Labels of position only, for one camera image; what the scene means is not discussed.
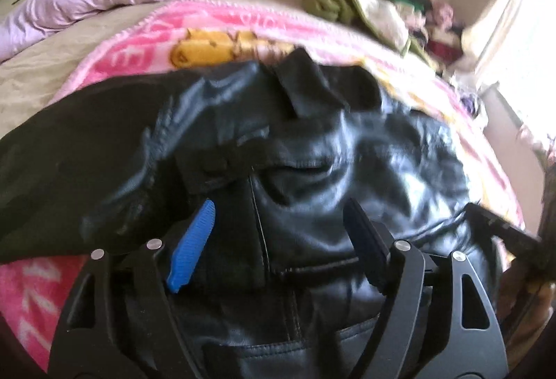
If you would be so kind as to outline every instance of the metal screw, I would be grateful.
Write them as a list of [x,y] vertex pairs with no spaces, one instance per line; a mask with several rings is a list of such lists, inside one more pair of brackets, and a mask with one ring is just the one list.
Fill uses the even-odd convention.
[[91,258],[93,260],[100,260],[104,257],[104,251],[102,249],[95,249],[91,252]]
[[407,241],[404,240],[396,241],[394,243],[394,246],[396,246],[397,250],[401,250],[402,252],[407,252],[408,250],[411,249],[411,244],[409,244]]
[[465,254],[463,252],[460,252],[459,250],[456,250],[452,254],[452,257],[454,257],[454,260],[456,260],[457,262],[464,262],[467,258],[467,256],[465,256]]
[[157,250],[162,247],[162,240],[158,238],[153,238],[147,242],[147,249]]

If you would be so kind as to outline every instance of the black leather jacket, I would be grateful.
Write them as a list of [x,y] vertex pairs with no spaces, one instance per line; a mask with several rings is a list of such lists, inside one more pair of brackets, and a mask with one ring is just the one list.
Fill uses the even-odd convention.
[[345,377],[383,301],[343,228],[348,197],[396,238],[465,252],[493,293],[499,259],[458,216],[469,189],[450,129],[364,69],[304,50],[275,67],[114,78],[9,133],[0,261],[127,252],[210,198],[215,228],[171,297],[199,364],[211,377]]

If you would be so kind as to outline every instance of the mattress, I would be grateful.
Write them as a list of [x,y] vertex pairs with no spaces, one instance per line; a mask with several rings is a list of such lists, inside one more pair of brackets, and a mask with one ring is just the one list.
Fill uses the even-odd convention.
[[[458,155],[476,200],[522,225],[508,177],[451,88],[416,56],[401,58],[352,28],[309,16],[300,3],[184,0],[120,8],[79,22],[0,66],[0,135],[49,101],[96,81],[170,70],[169,51],[192,29],[222,31],[232,42],[239,31],[248,31],[270,45],[282,42],[306,48],[323,63],[366,67],[391,95],[446,122],[459,139]],[[126,54],[127,48],[140,44],[141,60]],[[145,57],[154,59],[143,61]],[[84,261],[85,257],[75,256],[35,258],[0,267],[0,313],[43,369],[60,310]]]

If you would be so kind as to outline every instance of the blue clip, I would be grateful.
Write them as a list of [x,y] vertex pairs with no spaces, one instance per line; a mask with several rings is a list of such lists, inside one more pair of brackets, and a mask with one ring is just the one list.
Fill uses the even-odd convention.
[[214,227],[215,218],[214,202],[206,200],[172,253],[170,273],[166,279],[166,285],[171,293],[176,294],[191,280],[201,252]]

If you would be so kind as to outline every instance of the red fabric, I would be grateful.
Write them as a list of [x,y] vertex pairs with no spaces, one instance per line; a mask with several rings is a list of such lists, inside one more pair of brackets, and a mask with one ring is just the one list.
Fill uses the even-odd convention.
[[460,49],[435,40],[429,40],[426,44],[426,50],[440,58],[444,64],[451,64],[463,56],[463,51]]

